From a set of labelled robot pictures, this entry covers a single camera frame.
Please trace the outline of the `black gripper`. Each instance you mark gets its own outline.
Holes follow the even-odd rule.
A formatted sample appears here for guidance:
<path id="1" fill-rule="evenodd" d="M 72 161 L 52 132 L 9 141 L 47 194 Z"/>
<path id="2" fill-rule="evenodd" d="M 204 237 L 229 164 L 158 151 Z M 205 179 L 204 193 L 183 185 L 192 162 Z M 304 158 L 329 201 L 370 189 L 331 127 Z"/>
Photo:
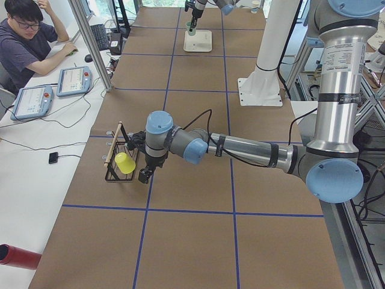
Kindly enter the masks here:
<path id="1" fill-rule="evenodd" d="M 195 22 L 196 23 L 196 26 L 197 26 L 197 21 L 199 18 L 201 18 L 202 16 L 202 11 L 201 10 L 198 10 L 198 9 L 193 9 L 192 10 L 192 19 L 191 19 L 191 22 Z"/>
<path id="2" fill-rule="evenodd" d="M 165 162 L 165 155 L 162 157 L 152 157 L 150 155 L 145 156 L 146 166 L 141 169 L 138 175 L 138 180 L 147 184 L 150 177 L 154 174 L 157 167 L 162 167 Z"/>

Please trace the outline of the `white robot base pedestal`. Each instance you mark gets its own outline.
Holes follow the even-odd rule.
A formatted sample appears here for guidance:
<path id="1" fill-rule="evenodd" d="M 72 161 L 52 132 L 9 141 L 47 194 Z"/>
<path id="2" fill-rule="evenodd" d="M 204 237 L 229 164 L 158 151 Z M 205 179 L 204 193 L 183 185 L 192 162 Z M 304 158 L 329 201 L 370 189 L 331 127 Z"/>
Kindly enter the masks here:
<path id="1" fill-rule="evenodd" d="M 271 2 L 255 69 L 247 78 L 238 79 L 239 101 L 242 106 L 283 105 L 280 96 L 279 65 L 300 7 L 299 0 Z"/>

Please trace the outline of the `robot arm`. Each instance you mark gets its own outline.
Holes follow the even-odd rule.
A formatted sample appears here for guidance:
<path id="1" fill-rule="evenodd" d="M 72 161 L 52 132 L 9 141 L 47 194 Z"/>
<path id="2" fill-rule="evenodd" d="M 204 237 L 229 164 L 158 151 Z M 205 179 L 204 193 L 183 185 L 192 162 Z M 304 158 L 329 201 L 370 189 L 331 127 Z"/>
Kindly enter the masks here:
<path id="1" fill-rule="evenodd" d="M 192 18 L 190 25 L 188 26 L 189 30 L 196 28 L 197 21 L 202 17 L 205 10 L 206 0 L 190 0 L 185 1 L 185 12 L 189 9 L 192 9 Z M 221 12 L 225 15 L 228 15 L 235 7 L 238 1 L 236 0 L 216 0 L 213 1 L 214 5 L 217 6 Z"/>
<path id="2" fill-rule="evenodd" d="M 275 108 L 282 107 L 279 93 L 279 53 L 289 40 L 301 1 L 273 1 L 263 34 L 255 70 L 238 79 L 239 101 L 243 107 L 257 107 L 258 116 L 247 123 L 257 132 L 278 128 Z M 321 80 L 316 109 L 315 135 L 309 144 L 280 145 L 247 140 L 207 128 L 186 131 L 173 123 L 166 111 L 149 114 L 143 148 L 146 167 L 138 180 L 147 184 L 168 153 L 198 164 L 205 153 L 227 156 L 251 166 L 277 168 L 300 178 L 310 192 L 329 203 L 343 203 L 356 197 L 363 187 L 363 174 L 357 165 L 359 150 L 353 144 L 356 112 L 366 44 L 378 28 L 384 1 L 311 1 L 307 38 L 324 46 Z"/>

